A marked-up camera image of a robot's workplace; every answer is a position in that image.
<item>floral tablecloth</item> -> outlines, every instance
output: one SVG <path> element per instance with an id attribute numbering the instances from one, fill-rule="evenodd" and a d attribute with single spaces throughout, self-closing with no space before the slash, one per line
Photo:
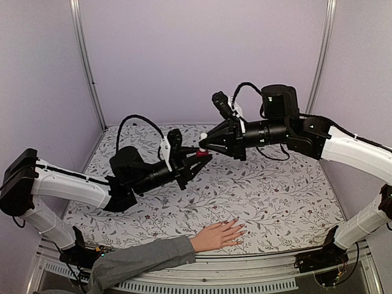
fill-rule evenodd
<path id="1" fill-rule="evenodd" d="M 166 134 L 179 128 L 184 146 L 197 145 L 212 126 L 161 126 Z M 118 127 L 109 128 L 87 174 L 110 175 Z M 160 137 L 149 126 L 124 126 L 121 146 L 138 148 L 146 162 L 157 161 Z M 279 146 L 263 150 L 284 157 Z M 204 226 L 239 217 L 248 231 L 242 245 L 209 254 L 260 254 L 320 246 L 328 229 L 343 221 L 320 164 L 290 152 L 285 162 L 262 157 L 255 149 L 240 162 L 220 154 L 181 191 L 176 183 L 137 196 L 138 204 L 123 213 L 108 213 L 70 202 L 64 220 L 76 225 L 87 243 L 114 248 L 145 244 L 158 238 L 194 236 Z"/>

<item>purple wall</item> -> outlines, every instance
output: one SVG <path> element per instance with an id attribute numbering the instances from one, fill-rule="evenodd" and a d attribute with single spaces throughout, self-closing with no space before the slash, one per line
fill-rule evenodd
<path id="1" fill-rule="evenodd" d="M 353 133 L 392 146 L 392 2 L 338 1 L 331 45 L 314 113 Z M 325 162 L 348 217 L 363 209 L 383 183 L 341 164 Z M 391 232 L 367 240 L 385 293 L 390 293 Z"/>
<path id="2" fill-rule="evenodd" d="M 285 83 L 304 110 L 322 39 L 326 1 L 81 1 L 92 72 L 105 118 L 216 123 L 214 92 L 242 81 Z M 260 98 L 244 89 L 247 119 Z"/>
<path id="3" fill-rule="evenodd" d="M 100 130 L 78 53 L 69 1 L 0 4 L 0 173 L 28 147 L 80 170 Z M 52 200 L 58 213 L 66 202 Z M 21 294 L 40 236 L 0 212 L 0 293 Z"/>

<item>black mounting base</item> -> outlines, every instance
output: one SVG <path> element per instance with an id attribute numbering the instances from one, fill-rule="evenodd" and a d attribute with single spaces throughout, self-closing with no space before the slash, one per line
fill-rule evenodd
<path id="1" fill-rule="evenodd" d="M 300 273 L 322 270 L 348 262 L 347 251 L 334 244 L 336 230 L 337 226 L 328 232 L 321 249 L 299 253 L 295 256 L 294 267 L 300 269 Z"/>
<path id="2" fill-rule="evenodd" d="M 295 267 L 300 273 L 322 270 L 331 266 L 340 265 L 348 262 L 349 257 L 346 253 L 336 255 L 334 252 L 325 252 L 323 249 L 300 253 L 295 256 Z"/>
<path id="3" fill-rule="evenodd" d="M 62 251 L 60 256 L 61 262 L 67 262 L 71 265 L 80 266 L 82 268 L 92 268 L 94 262 L 100 257 L 100 252 L 85 247 L 85 241 L 81 231 L 72 227 L 75 231 L 76 242 L 74 247 Z"/>

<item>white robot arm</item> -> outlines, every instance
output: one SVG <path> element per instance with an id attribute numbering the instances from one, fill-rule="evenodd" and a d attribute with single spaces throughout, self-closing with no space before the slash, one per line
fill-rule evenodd
<path id="1" fill-rule="evenodd" d="M 106 211 L 125 211 L 137 203 L 135 194 L 143 195 L 172 181 L 185 189 L 212 159 L 209 154 L 188 157 L 198 148 L 181 145 L 181 132 L 169 131 L 161 142 L 164 159 L 155 164 L 145 163 L 133 146 L 123 147 L 110 159 L 115 176 L 104 178 L 56 167 L 39 159 L 36 150 L 27 149 L 5 172 L 0 209 L 49 237 L 67 262 L 90 268 L 99 252 L 85 248 L 81 231 L 65 224 L 40 196 L 83 202 Z"/>
<path id="2" fill-rule="evenodd" d="M 392 153 L 352 138 L 333 126 L 328 133 L 331 138 L 325 141 L 322 159 L 349 165 L 386 183 L 367 207 L 338 226 L 334 234 L 334 243 L 346 250 L 391 221 L 392 211 L 388 209 L 387 202 L 392 197 Z"/>

